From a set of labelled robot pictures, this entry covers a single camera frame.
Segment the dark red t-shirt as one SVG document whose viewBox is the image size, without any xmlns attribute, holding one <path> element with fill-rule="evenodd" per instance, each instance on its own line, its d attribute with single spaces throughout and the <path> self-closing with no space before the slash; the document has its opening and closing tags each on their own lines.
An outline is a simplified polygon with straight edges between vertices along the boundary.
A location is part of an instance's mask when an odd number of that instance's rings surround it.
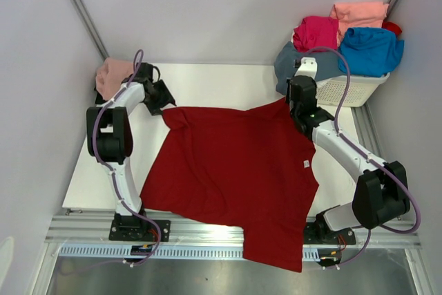
<svg viewBox="0 0 442 295">
<path fill-rule="evenodd" d="M 177 107 L 162 118 L 169 132 L 144 183 L 144 206 L 240 227 L 246 259 L 300 272 L 316 150 L 285 101 L 247 111 Z"/>
</svg>

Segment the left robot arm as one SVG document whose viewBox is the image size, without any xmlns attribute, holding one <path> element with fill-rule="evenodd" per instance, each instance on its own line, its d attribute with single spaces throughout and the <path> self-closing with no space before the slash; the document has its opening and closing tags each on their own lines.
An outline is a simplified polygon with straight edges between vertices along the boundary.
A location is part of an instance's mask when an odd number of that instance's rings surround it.
<svg viewBox="0 0 442 295">
<path fill-rule="evenodd" d="M 140 104 L 152 116 L 176 105 L 159 68 L 146 62 L 134 65 L 133 73 L 107 102 L 86 111 L 88 152 L 107 172 L 116 197 L 115 228 L 124 229 L 133 240 L 142 240 L 149 231 L 130 163 L 134 142 L 128 116 Z"/>
</svg>

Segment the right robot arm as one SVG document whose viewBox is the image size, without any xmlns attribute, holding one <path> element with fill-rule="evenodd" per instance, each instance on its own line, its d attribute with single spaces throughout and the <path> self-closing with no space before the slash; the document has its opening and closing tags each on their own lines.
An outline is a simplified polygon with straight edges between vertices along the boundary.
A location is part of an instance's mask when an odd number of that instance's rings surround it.
<svg viewBox="0 0 442 295">
<path fill-rule="evenodd" d="M 286 103 L 296 129 L 324 149 L 356 183 L 353 200 L 316 215 L 314 233 L 331 242 L 339 231 L 362 227 L 374 229 L 410 211 L 405 167 L 386 162 L 346 136 L 336 118 L 317 105 L 316 82 L 296 75 L 287 81 Z"/>
</svg>

